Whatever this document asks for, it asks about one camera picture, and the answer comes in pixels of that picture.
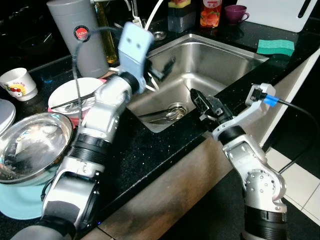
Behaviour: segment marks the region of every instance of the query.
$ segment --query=white cup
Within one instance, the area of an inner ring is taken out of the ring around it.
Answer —
[[[19,67],[0,76],[0,85],[19,101],[28,101],[38,93],[37,85],[27,69]]]

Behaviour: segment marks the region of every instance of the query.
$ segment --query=red bottle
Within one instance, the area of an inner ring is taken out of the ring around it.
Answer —
[[[222,0],[202,0],[200,26],[216,28],[220,22]]]

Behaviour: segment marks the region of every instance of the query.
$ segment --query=black countertop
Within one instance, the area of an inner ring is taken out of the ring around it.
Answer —
[[[251,84],[275,85],[298,65],[310,57],[320,46],[319,22],[312,23],[312,30],[300,33],[273,27],[243,22],[239,26],[221,25],[216,29],[194,29],[182,34],[168,33],[165,40],[156,42],[153,48],[170,42],[182,35],[194,33],[256,52],[259,39],[285,39],[294,42],[292,56],[269,55],[269,60],[237,80],[216,95],[235,115],[245,109],[244,100]],[[69,56],[30,71],[38,87],[38,95],[26,102],[19,102],[0,89],[2,99],[10,100],[17,110],[16,121],[32,114],[46,112],[50,94],[61,84],[72,80]],[[103,221],[111,213],[129,201],[155,178],[164,173],[188,152],[200,144],[205,131],[198,113],[193,110],[181,120],[160,133],[147,129],[129,110],[120,118],[112,148],[107,160],[102,191],[102,206],[99,219]],[[13,220],[0,213],[0,239],[10,239],[17,231],[35,223],[32,220]]]

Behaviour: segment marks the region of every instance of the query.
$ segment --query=stainless steel sink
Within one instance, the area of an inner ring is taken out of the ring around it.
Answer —
[[[268,59],[194,34],[169,42],[151,51],[148,56],[158,70],[162,70],[172,57],[176,59],[174,67],[159,83],[159,91],[146,90],[134,96],[128,105],[137,117],[148,114],[147,118],[139,119],[154,133],[163,131],[182,116],[156,121],[150,120],[150,113],[179,107],[187,114],[195,108],[190,99],[190,89],[214,96]]]

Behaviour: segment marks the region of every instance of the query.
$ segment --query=purple cup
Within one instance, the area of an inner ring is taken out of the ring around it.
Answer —
[[[229,5],[224,8],[225,18],[231,25],[236,25],[242,23],[244,20],[249,18],[249,13],[247,13],[247,7],[243,5]]]

